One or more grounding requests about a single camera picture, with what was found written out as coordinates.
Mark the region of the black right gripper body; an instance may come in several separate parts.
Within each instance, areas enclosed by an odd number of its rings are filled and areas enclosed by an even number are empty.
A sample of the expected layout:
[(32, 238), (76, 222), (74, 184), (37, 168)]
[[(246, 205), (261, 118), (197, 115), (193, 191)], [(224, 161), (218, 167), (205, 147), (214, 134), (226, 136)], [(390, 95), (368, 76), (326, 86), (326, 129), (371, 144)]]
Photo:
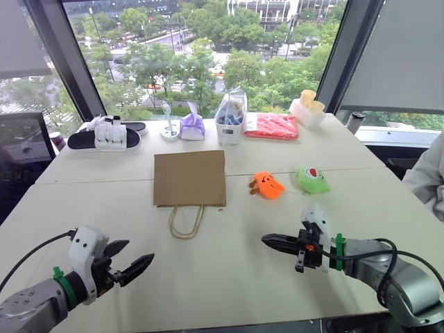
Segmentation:
[(305, 268), (315, 269), (322, 265), (323, 246), (320, 244), (321, 229), (318, 226), (309, 226), (300, 229), (296, 241), (297, 259), (295, 270), (303, 273)]

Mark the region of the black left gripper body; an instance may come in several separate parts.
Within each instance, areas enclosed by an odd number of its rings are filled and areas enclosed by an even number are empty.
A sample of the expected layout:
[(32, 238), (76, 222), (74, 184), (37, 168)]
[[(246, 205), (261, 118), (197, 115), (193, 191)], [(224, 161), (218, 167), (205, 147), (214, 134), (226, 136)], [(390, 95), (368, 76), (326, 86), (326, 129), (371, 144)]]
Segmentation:
[(124, 287), (126, 285), (123, 273), (112, 268), (111, 263), (111, 258), (106, 255), (94, 259), (92, 263), (92, 277), (96, 286), (96, 294), (98, 297), (101, 297), (111, 290), (115, 284), (118, 284), (120, 287)]

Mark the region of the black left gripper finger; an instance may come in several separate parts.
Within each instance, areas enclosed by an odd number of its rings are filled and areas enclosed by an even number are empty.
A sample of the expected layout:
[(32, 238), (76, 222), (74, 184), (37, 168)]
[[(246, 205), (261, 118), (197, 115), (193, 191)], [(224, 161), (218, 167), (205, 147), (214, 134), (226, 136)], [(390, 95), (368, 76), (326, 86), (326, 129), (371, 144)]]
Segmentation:
[(107, 244), (104, 250), (104, 255), (106, 257), (114, 257), (120, 253), (128, 244), (130, 243), (127, 239), (115, 240)]
[(118, 283), (120, 287), (124, 287), (138, 278), (151, 265), (154, 257), (154, 253), (143, 255), (125, 270), (111, 273), (111, 278), (115, 283)]

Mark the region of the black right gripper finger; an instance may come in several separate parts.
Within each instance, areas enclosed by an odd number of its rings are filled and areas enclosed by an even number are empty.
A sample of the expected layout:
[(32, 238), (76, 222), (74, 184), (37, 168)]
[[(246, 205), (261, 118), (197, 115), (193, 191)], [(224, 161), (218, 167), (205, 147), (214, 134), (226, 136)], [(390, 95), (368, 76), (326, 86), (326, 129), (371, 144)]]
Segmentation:
[(288, 242), (265, 242), (265, 244), (281, 253), (297, 256), (299, 253), (298, 245), (296, 243)]
[(296, 245), (298, 239), (285, 234), (266, 234), (261, 238), (266, 245)]

